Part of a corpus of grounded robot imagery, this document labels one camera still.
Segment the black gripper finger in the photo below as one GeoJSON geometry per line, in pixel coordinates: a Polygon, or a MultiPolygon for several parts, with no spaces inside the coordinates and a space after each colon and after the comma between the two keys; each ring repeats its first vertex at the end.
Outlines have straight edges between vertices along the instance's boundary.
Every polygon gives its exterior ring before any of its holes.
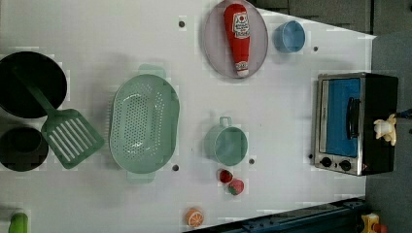
{"type": "Polygon", "coordinates": [[[401,117],[401,118],[411,118],[412,117],[412,109],[396,113],[395,116],[396,117],[401,117]]]}

